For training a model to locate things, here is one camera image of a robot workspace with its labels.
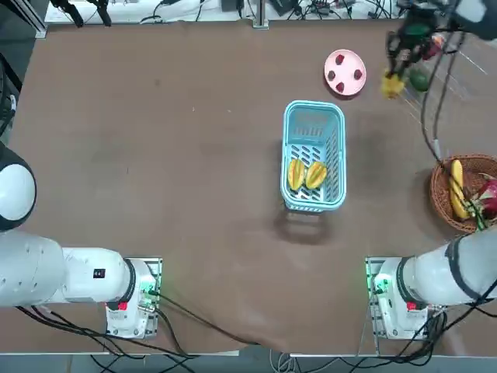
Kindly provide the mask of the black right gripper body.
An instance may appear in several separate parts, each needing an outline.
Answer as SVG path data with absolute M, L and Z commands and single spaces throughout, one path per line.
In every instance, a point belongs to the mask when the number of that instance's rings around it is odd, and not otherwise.
M 403 44 L 421 44 L 436 31 L 438 25 L 439 21 L 432 9 L 409 9 L 398 36 Z

